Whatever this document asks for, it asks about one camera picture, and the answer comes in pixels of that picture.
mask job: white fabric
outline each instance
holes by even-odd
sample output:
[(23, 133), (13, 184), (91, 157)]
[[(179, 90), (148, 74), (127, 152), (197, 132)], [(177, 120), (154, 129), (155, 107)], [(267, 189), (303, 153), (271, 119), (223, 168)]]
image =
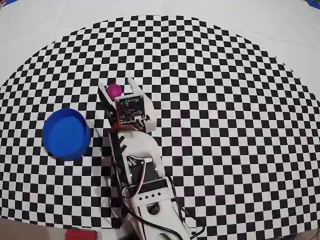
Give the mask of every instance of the white fabric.
[(195, 17), (241, 35), (278, 57), (320, 98), (320, 10), (301, 0), (19, 0), (0, 11), (0, 84), (72, 31), (144, 14)]

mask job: circuit board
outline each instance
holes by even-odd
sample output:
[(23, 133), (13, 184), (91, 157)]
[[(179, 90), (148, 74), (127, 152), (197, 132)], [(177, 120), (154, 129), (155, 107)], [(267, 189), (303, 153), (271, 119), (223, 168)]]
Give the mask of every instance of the circuit board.
[(119, 124), (136, 123), (137, 120), (145, 120), (144, 96), (129, 95), (116, 98), (115, 107)]

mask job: black and white checkered surface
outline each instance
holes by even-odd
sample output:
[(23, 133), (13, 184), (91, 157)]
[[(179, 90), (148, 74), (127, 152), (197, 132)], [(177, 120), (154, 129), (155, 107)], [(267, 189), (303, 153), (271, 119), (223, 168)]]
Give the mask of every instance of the black and white checkered surface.
[[(117, 228), (122, 215), (98, 81), (134, 77), (158, 116), (178, 200), (209, 239), (268, 239), (318, 227), (319, 102), (249, 40), (182, 16), (133, 16), (44, 47), (0, 88), (0, 215), (68, 228)], [(80, 111), (91, 128), (83, 160), (42, 146), (45, 120)], [(195, 226), (186, 218), (189, 226)]]

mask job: blue container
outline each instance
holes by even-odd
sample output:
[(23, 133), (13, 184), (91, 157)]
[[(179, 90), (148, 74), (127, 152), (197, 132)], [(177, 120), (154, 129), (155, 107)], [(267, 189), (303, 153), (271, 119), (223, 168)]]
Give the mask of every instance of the blue container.
[(306, 0), (307, 3), (316, 9), (320, 9), (320, 4), (316, 0)]
[(80, 112), (63, 108), (45, 121), (42, 142), (55, 158), (73, 161), (82, 157), (91, 140), (90, 128)]

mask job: wire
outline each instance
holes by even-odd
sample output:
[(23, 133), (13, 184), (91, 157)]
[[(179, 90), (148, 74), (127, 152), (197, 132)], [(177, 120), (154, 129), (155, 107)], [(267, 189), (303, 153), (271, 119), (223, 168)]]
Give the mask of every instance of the wire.
[(140, 128), (140, 127), (138, 127), (136, 124), (133, 124), (133, 125), (131, 125), (132, 127), (133, 127), (133, 129), (134, 130), (136, 130), (136, 131), (139, 131), (139, 132), (142, 132), (143, 130)]
[(310, 238), (309, 240), (312, 240), (312, 239), (314, 239), (315, 237), (317, 237), (319, 233), (320, 233), (320, 230), (316, 233), (316, 235), (314, 235), (314, 236), (313, 236), (312, 238)]
[(199, 232), (197, 232), (196, 234), (192, 235), (192, 236), (190, 237), (190, 239), (194, 239), (194, 238), (198, 237), (200, 234), (202, 234), (202, 233), (205, 231), (206, 227), (197, 220), (196, 216), (192, 215), (192, 214), (191, 214), (190, 212), (188, 212), (186, 209), (184, 209), (183, 207), (180, 207), (180, 209), (181, 209), (185, 214), (187, 214), (187, 215), (189, 215), (191, 218), (193, 218), (196, 223), (202, 225), (202, 226), (201, 226), (202, 229), (201, 229)]
[(144, 179), (145, 179), (145, 175), (146, 175), (147, 163), (146, 163), (145, 160), (142, 160), (142, 161), (143, 161), (143, 168), (142, 168), (141, 179), (140, 179), (139, 185), (138, 185), (135, 193), (130, 197), (130, 199), (133, 199), (133, 198), (140, 192), (140, 189), (141, 189), (142, 185), (144, 184)]
[(129, 161), (129, 163), (132, 164), (132, 166), (136, 166), (136, 165), (137, 165), (137, 162), (136, 162), (136, 161), (133, 161), (132, 158), (128, 157), (127, 159), (128, 159), (128, 161)]
[[(133, 159), (135, 159), (135, 160), (144, 160), (143, 158), (135, 157), (135, 156), (132, 156), (132, 155), (130, 155), (130, 157), (133, 158)], [(113, 167), (114, 167), (115, 174), (116, 174), (117, 181), (118, 181), (117, 190), (118, 190), (119, 194), (120, 194), (121, 196), (123, 196), (123, 195), (122, 195), (123, 189), (121, 189), (121, 188), (122, 188), (122, 184), (121, 184), (121, 182), (120, 182), (117, 164), (116, 164), (116, 161), (115, 161), (114, 159), (113, 159), (113, 164), (114, 164)], [(181, 236), (178, 232), (176, 232), (176, 231), (174, 231), (174, 230), (172, 230), (172, 229), (166, 228), (166, 227), (164, 227), (164, 226), (159, 226), (159, 225), (157, 225), (157, 224), (154, 224), (154, 223), (152, 223), (152, 222), (149, 222), (149, 221), (144, 220), (143, 218), (139, 217), (138, 215), (136, 215), (136, 214), (129, 208), (129, 206), (123, 201), (122, 198), (121, 198), (121, 200), (122, 200), (121, 202), (122, 202), (123, 206), (126, 208), (127, 212), (128, 212), (133, 218), (135, 218), (136, 220), (138, 220), (138, 221), (140, 221), (141, 223), (146, 224), (146, 225), (148, 225), (148, 226), (150, 226), (150, 227), (153, 227), (153, 228), (156, 228), (156, 229), (159, 229), (159, 230), (162, 230), (162, 231), (171, 233), (171, 234), (175, 235), (179, 240), (184, 240), (184, 239), (182, 238), (182, 236)]]
[(129, 196), (125, 196), (125, 195), (124, 195), (126, 189), (128, 189), (128, 186), (125, 186), (124, 188), (122, 188), (122, 190), (121, 190), (121, 197), (126, 198), (126, 199), (130, 199)]
[(171, 183), (172, 192), (173, 192), (173, 195), (174, 195), (174, 198), (175, 198), (176, 205), (178, 207), (179, 218), (180, 218), (181, 222), (183, 222), (184, 218), (182, 216), (182, 212), (181, 212), (180, 206), (179, 206), (178, 201), (177, 201), (177, 192), (176, 192), (176, 189), (175, 189), (174, 181), (172, 180), (170, 175), (167, 175), (166, 177), (169, 179), (169, 181)]
[(170, 175), (167, 175), (166, 177), (169, 179), (169, 181), (170, 181), (170, 183), (171, 183), (171, 188), (172, 188), (172, 191), (173, 191), (173, 195), (174, 195), (174, 198), (175, 198), (175, 202), (176, 202), (176, 204), (177, 204), (177, 206), (178, 206), (178, 209), (179, 209), (178, 212), (179, 212), (179, 216), (181, 216), (181, 217), (180, 217), (181, 221), (183, 222), (183, 217), (182, 217), (182, 213), (181, 213), (181, 210), (182, 210), (185, 214), (189, 215), (192, 219), (195, 220), (195, 222), (196, 222), (197, 224), (201, 225), (201, 227), (202, 227), (202, 229), (201, 229), (199, 232), (197, 232), (196, 234), (194, 234), (194, 235), (192, 235), (192, 236), (190, 237), (190, 239), (194, 239), (194, 238), (198, 237), (200, 234), (202, 234), (202, 233), (205, 231), (206, 227), (205, 227), (205, 225), (204, 225), (203, 223), (201, 223), (201, 222), (199, 222), (199, 221), (197, 220), (197, 218), (196, 218), (195, 215), (192, 215), (192, 214), (191, 214), (190, 212), (188, 212), (186, 209), (184, 209), (183, 207), (179, 206), (178, 201), (177, 201), (177, 192), (176, 192), (176, 189), (175, 189), (174, 181), (172, 180), (172, 178), (171, 178)]
[(153, 228), (156, 228), (156, 229), (159, 229), (159, 230), (162, 230), (162, 231), (171, 233), (171, 234), (175, 235), (179, 240), (184, 240), (184, 239), (182, 238), (182, 236), (181, 236), (178, 232), (176, 232), (176, 231), (174, 231), (174, 230), (172, 230), (172, 229), (166, 228), (166, 227), (164, 227), (164, 226), (159, 226), (159, 225), (157, 225), (157, 224), (154, 224), (154, 223), (152, 223), (152, 222), (149, 222), (149, 221), (147, 221), (147, 220), (144, 220), (143, 218), (141, 218), (141, 217), (139, 217), (138, 215), (136, 215), (136, 214), (129, 208), (129, 206), (128, 206), (124, 201), (122, 201), (122, 203), (123, 203), (123, 205), (125, 206), (125, 208), (126, 208), (126, 210), (128, 211), (128, 213), (129, 213), (133, 218), (135, 218), (136, 220), (140, 221), (141, 223), (146, 224), (146, 225), (148, 225), (148, 226), (150, 226), (150, 227), (153, 227)]
[(142, 127), (142, 131), (146, 132), (146, 125), (140, 119), (137, 119), (138, 124)]

